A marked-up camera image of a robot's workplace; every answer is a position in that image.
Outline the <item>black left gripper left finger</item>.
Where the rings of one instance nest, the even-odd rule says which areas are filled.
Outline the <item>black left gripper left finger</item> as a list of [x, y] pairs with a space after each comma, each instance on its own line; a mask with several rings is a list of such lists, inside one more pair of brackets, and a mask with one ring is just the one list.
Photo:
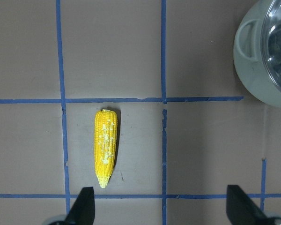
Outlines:
[[93, 187], [83, 187], [66, 216], [66, 225], [92, 225], [95, 220], [95, 196]]

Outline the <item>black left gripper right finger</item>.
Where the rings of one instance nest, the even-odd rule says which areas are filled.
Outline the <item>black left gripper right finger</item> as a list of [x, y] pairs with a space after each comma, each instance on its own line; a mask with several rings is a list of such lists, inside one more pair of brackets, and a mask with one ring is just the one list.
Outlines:
[[227, 186], [226, 214], [232, 225], [274, 225], [238, 185]]

